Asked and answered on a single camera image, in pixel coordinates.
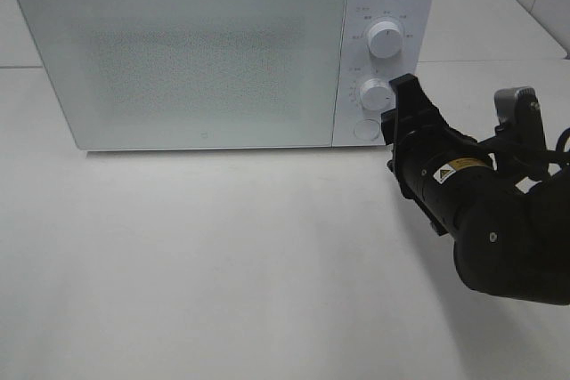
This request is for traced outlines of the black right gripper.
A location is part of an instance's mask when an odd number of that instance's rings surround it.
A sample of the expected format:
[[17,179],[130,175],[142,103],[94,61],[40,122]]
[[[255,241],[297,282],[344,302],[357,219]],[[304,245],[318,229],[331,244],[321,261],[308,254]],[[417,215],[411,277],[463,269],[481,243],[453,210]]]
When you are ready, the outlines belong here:
[[452,236],[461,281],[488,295],[567,305],[569,161],[555,174],[542,169],[523,192],[517,183],[534,174],[533,160],[548,165],[550,151],[497,138],[478,143],[447,125],[414,75],[389,84],[395,109],[382,116],[393,146],[387,166],[436,233]]

